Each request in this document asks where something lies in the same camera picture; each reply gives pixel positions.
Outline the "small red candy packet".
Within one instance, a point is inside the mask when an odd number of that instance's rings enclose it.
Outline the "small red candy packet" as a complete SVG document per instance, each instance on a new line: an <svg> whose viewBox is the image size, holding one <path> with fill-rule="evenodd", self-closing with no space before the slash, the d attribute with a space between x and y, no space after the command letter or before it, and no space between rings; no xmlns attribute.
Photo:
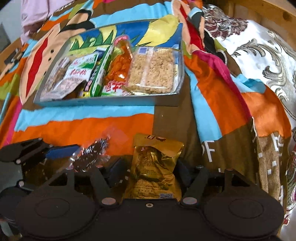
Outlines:
<svg viewBox="0 0 296 241"><path fill-rule="evenodd" d="M92 168L106 168L112 164L112 151L118 151L128 141L127 135L118 129L108 128L92 142L80 146L69 158L66 170L87 172Z"/></svg>

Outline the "gold foil snack packet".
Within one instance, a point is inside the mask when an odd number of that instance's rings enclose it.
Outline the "gold foil snack packet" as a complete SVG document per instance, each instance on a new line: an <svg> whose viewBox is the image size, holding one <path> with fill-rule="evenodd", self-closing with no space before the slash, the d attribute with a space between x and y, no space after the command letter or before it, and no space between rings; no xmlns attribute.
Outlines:
<svg viewBox="0 0 296 241"><path fill-rule="evenodd" d="M184 144L179 141L138 133L125 199L176 199L182 197L173 174Z"/></svg>

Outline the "green stick snack packet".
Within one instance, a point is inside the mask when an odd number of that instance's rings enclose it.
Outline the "green stick snack packet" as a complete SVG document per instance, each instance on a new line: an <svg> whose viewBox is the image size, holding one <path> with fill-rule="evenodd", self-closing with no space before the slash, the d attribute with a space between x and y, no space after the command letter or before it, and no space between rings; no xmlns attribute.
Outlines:
<svg viewBox="0 0 296 241"><path fill-rule="evenodd" d="M103 82L108 69L109 63L111 61L111 56L114 51L114 45L107 47L106 51L98 61L94 69L94 78L91 84L90 96L99 97L103 88Z"/></svg>

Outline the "white green tofu snack packet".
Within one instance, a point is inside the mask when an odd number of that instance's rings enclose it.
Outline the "white green tofu snack packet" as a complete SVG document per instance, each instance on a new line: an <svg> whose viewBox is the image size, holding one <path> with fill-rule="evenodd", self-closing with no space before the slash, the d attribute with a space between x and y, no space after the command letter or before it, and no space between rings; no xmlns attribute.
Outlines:
<svg viewBox="0 0 296 241"><path fill-rule="evenodd" d="M70 58L71 63L65 76L40 101L59 100L73 92L82 82L88 81L96 65L98 55L91 53L76 59Z"/></svg>

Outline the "orange pickled snack pouch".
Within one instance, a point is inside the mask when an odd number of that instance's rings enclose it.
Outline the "orange pickled snack pouch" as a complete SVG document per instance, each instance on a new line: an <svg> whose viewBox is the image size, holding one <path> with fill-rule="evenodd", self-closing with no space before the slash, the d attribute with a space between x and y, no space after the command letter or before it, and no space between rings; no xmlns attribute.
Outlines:
<svg viewBox="0 0 296 241"><path fill-rule="evenodd" d="M128 35L120 35L113 41L114 51L111 56L101 96L127 96L125 85L132 62L132 46Z"/></svg>

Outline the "blue calcium tablet box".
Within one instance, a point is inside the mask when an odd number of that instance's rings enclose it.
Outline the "blue calcium tablet box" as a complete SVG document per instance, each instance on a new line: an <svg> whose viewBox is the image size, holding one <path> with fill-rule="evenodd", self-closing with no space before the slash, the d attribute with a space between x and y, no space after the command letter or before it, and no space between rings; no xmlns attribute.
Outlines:
<svg viewBox="0 0 296 241"><path fill-rule="evenodd" d="M101 59L106 52L106 49L96 49L93 53L98 55L98 59Z"/></svg>

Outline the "rice crisp cake packet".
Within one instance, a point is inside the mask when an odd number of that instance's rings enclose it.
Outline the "rice crisp cake packet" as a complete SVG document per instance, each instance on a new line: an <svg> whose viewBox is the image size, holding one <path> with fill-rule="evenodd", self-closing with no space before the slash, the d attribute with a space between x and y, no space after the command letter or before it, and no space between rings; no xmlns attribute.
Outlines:
<svg viewBox="0 0 296 241"><path fill-rule="evenodd" d="M172 93L179 55L173 48L138 47L133 53L125 89L134 95Z"/></svg>

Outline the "yellow purple snack packet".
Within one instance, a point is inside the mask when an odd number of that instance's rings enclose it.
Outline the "yellow purple snack packet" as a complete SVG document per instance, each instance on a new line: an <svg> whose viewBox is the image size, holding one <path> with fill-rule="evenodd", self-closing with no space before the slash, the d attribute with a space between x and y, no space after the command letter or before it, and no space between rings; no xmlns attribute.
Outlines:
<svg viewBox="0 0 296 241"><path fill-rule="evenodd" d="M84 81L82 82L82 86L81 86L81 89L78 93L78 98L88 98L88 97L91 97L91 94L90 94L90 90L91 90L91 85L92 85L92 82L91 81Z"/></svg>

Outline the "brown nut bar packet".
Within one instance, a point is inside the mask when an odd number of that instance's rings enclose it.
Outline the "brown nut bar packet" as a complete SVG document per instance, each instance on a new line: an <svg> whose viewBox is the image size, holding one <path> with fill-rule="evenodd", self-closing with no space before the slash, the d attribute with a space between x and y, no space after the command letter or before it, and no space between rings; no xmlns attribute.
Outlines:
<svg viewBox="0 0 296 241"><path fill-rule="evenodd" d="M41 98L44 98L45 95L49 93L51 90L53 90L56 84L63 79L70 63L71 60L69 57L63 57L56 63L55 67L50 73L49 78L45 83L45 87L42 91Z"/></svg>

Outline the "colourful monkey blanket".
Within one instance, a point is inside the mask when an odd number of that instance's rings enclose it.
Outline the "colourful monkey blanket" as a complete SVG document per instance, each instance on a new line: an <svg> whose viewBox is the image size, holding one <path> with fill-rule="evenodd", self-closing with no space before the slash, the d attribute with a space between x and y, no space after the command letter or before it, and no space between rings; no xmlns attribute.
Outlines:
<svg viewBox="0 0 296 241"><path fill-rule="evenodd" d="M234 63L223 64L201 48L202 30L189 23L189 1L74 1L46 20L23 46L19 63L1 77L1 146L43 138L55 145L86 144L115 130L123 146L112 155L130 155L136 133L154 134L184 143L190 164L212 171L234 168L281 204L288 199L288 143L291 127L279 98L267 86L246 89L231 80ZM155 29L169 40L183 23L185 85L178 107L85 106L40 108L33 104L50 61L68 37L98 27L102 37L119 34L120 22L165 19Z"/></svg>

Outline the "metal tray with dinosaur drawing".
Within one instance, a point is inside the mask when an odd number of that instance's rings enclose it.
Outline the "metal tray with dinosaur drawing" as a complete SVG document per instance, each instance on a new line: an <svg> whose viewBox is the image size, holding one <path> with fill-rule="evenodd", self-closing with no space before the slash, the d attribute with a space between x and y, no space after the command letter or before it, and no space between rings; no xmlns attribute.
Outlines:
<svg viewBox="0 0 296 241"><path fill-rule="evenodd" d="M177 106L184 82L183 25L172 15L70 37L34 102L41 106Z"/></svg>

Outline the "floral satin pillow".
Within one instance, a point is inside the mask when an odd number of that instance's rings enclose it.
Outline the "floral satin pillow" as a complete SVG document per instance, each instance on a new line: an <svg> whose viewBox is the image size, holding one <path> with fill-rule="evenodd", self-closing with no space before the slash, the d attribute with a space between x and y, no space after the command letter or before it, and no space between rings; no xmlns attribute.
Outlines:
<svg viewBox="0 0 296 241"><path fill-rule="evenodd" d="M251 18L229 16L206 4L205 39L212 37L247 103L257 133L259 181L285 212L295 208L295 51Z"/></svg>

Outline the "pink hanging sheet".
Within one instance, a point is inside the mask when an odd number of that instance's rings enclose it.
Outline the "pink hanging sheet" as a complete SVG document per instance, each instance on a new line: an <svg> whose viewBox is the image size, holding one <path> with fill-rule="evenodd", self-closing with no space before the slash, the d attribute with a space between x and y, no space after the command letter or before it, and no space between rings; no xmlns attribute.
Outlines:
<svg viewBox="0 0 296 241"><path fill-rule="evenodd" d="M21 36L25 44L30 35L35 33L43 23L58 9L71 4L68 0L23 0L21 1Z"/></svg>

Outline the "wooden bed rail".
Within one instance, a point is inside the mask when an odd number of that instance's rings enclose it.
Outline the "wooden bed rail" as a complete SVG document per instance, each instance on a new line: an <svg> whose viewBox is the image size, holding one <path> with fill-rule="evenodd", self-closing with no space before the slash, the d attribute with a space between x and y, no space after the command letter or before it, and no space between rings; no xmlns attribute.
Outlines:
<svg viewBox="0 0 296 241"><path fill-rule="evenodd" d="M254 20L260 24L267 19L295 36L294 1L215 1L215 5L229 16Z"/></svg>
<svg viewBox="0 0 296 241"><path fill-rule="evenodd" d="M5 68L12 62L21 48L22 42L21 39L18 38L1 52L1 73L4 72Z"/></svg>

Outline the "wooden bed rail right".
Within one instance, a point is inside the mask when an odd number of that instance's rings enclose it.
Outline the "wooden bed rail right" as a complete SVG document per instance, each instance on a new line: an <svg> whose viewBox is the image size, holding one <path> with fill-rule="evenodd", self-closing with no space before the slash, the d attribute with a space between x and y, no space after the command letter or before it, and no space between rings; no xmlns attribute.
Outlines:
<svg viewBox="0 0 296 241"><path fill-rule="evenodd" d="M294 1L215 1L215 5L229 16L254 20L260 24L267 19L295 36Z"/></svg>

